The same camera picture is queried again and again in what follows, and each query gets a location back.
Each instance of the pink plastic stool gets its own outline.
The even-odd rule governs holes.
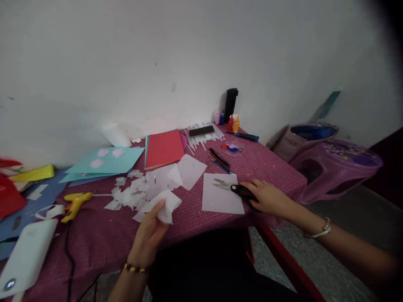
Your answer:
[[[290,165],[308,179],[301,203],[337,199],[372,177],[383,165],[371,150],[345,141],[325,141],[294,158]]]

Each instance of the pink paper flower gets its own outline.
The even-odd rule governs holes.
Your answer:
[[[100,166],[103,166],[105,162],[102,159],[96,159],[91,162],[90,166],[93,169],[99,168]]]
[[[98,156],[99,157],[104,157],[105,155],[107,155],[109,153],[108,149],[101,149],[98,151]]]
[[[115,149],[112,151],[112,155],[114,157],[119,157],[121,156],[123,153],[125,153],[125,151],[123,149]]]

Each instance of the colored paper stack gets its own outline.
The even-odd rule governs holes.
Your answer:
[[[180,160],[184,155],[178,129],[149,135],[146,137],[144,169],[150,170],[166,166]]]
[[[143,153],[144,148],[110,147],[96,149],[66,171],[60,182],[95,179],[128,172]]]

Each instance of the white cylinder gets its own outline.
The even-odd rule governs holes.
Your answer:
[[[101,133],[115,147],[130,147],[131,142],[117,123],[109,123],[102,126]]]

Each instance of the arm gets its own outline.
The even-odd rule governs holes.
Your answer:
[[[152,265],[158,245],[168,231],[168,225],[157,218],[157,213],[164,205],[165,201],[160,201],[145,216],[137,230],[133,247],[127,258],[127,263],[136,268],[147,268]],[[132,273],[123,269],[108,302],[141,302],[147,279],[148,273]]]
[[[293,202],[273,185],[253,179],[242,182],[259,200],[252,205],[267,214],[288,220],[309,235],[323,231],[326,220]],[[388,253],[331,224],[330,233],[317,237],[324,248],[333,254],[349,271],[372,289],[387,283],[395,273],[398,262]]]

